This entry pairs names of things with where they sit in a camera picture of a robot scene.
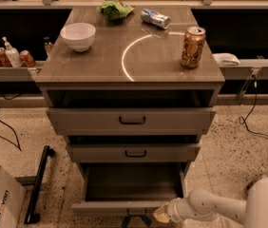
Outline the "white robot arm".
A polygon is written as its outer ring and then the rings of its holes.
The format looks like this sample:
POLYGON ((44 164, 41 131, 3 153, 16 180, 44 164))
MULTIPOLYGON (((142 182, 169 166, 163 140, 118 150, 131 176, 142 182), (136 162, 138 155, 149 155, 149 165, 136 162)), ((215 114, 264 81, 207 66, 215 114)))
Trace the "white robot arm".
POLYGON ((211 221, 217 215, 231 219, 243 228, 268 228, 268 177, 251 186, 247 200, 194 189, 186 198, 172 199, 153 213, 154 218, 162 223, 182 223, 187 219, 211 221))

